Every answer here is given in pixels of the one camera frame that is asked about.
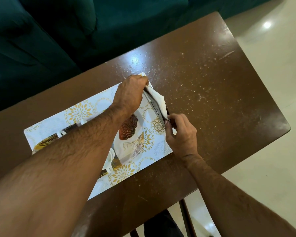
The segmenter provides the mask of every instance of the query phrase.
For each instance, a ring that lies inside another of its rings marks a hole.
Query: teal couch
[[[0,0],[0,110],[213,11],[269,0]]]

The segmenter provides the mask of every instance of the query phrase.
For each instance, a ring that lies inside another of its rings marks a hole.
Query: wooden tabletop
[[[212,13],[1,111],[0,178],[31,155],[25,128],[140,72],[170,112],[187,115],[199,153],[219,173],[290,130],[225,22]],[[73,235],[122,236],[196,188],[170,154],[89,200]]]

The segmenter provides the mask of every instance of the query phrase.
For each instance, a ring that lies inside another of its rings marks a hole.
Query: forearm
[[[199,155],[186,157],[184,164],[222,237],[296,237],[287,221],[216,173]]]
[[[108,108],[0,181],[0,236],[70,235],[127,118]]]

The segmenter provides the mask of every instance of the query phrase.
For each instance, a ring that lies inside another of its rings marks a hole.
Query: person's right arm
[[[195,179],[222,237],[296,237],[296,229],[205,163],[197,152],[196,129],[184,114],[166,121],[166,141]]]

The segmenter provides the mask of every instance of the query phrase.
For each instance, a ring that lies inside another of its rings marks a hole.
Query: floor
[[[291,131],[223,175],[296,228],[296,0],[272,0],[226,23]],[[185,200],[197,236],[219,237],[199,191]],[[186,236],[179,204],[169,211]],[[143,226],[137,232],[143,237]]]

